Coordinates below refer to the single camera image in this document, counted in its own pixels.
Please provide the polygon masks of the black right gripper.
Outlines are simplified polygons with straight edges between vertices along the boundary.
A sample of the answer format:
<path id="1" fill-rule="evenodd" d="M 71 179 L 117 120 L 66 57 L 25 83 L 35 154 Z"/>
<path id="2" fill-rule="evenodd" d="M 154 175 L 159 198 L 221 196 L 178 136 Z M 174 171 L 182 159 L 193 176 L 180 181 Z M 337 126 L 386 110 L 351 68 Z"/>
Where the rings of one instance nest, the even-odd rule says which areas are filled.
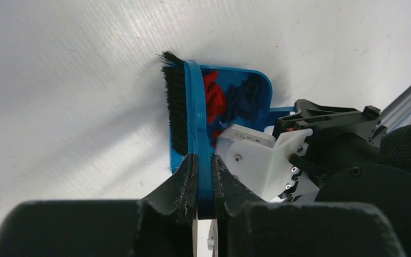
<path id="1" fill-rule="evenodd" d="M 312 135 L 305 138 L 305 142 L 310 145 L 324 145 L 327 141 L 347 133 L 369 139 L 376 125 L 380 123 L 380 110 L 372 105 L 360 111 L 299 99 L 294 108 L 294 114 L 276 120 L 272 134 L 275 138 L 287 132 L 311 129 Z"/>

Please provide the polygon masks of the blue plastic dustpan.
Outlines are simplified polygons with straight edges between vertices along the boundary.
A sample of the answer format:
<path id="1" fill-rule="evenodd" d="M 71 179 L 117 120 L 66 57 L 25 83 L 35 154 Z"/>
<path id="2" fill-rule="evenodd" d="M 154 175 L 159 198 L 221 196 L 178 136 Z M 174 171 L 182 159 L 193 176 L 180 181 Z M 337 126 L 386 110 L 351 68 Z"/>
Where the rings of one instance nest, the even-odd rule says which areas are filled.
<path id="1" fill-rule="evenodd" d="M 260 71 L 169 61 L 162 67 L 170 125 L 170 168 L 188 153 L 215 151 L 232 124 L 263 132 L 294 107 L 271 108 L 272 84 Z"/>

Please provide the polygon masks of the blue hand brush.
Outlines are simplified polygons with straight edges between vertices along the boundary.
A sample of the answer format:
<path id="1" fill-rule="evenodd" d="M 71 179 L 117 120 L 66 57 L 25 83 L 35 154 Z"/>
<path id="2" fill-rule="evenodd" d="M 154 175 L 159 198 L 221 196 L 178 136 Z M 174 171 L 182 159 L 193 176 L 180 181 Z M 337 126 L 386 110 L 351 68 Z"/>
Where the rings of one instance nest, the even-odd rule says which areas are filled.
<path id="1" fill-rule="evenodd" d="M 202 72 L 193 60 L 170 51 L 160 54 L 170 126 L 171 151 L 194 154 L 198 161 L 197 212 L 201 220 L 215 215 L 214 184 L 207 134 L 207 107 Z"/>

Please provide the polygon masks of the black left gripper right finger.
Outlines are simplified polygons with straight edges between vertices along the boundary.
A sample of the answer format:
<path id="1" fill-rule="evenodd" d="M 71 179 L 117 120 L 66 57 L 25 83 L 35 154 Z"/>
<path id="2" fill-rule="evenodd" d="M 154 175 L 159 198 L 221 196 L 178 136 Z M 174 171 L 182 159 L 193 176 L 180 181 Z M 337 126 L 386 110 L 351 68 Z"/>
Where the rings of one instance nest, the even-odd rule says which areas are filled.
<path id="1" fill-rule="evenodd" d="M 214 256 L 405 256 L 386 216 L 365 203 L 269 203 L 211 157 Z"/>

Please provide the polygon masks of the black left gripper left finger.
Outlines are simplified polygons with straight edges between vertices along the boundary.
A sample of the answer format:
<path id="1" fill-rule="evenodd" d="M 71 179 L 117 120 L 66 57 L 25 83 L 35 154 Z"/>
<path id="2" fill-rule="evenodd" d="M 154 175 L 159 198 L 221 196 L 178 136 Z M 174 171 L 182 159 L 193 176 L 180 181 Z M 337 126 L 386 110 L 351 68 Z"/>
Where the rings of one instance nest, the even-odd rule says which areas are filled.
<path id="1" fill-rule="evenodd" d="M 0 256 L 194 256 L 198 157 L 136 200 L 26 201 L 0 226 Z"/>

